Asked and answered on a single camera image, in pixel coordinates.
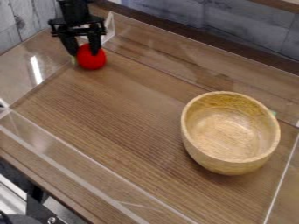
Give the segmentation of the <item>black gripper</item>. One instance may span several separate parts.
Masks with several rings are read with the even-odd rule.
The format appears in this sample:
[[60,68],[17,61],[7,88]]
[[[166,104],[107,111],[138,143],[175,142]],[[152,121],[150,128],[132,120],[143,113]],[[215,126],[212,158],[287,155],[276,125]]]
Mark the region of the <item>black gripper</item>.
[[99,54],[99,49],[102,48],[100,35],[107,34],[104,22],[106,19],[98,16],[88,16],[78,23],[67,23],[63,17],[48,20],[51,35],[60,38],[60,42],[71,56],[78,54],[80,48],[75,37],[87,35],[91,54]]

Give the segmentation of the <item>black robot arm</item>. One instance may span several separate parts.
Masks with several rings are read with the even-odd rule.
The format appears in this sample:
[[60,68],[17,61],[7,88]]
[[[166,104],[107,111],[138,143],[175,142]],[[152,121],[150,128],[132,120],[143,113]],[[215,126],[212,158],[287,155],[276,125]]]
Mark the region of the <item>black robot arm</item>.
[[91,54],[102,49],[100,37],[107,34],[106,19],[90,13],[90,0],[56,0],[61,17],[48,20],[51,35],[60,39],[71,56],[76,56],[80,46],[76,37],[88,38]]

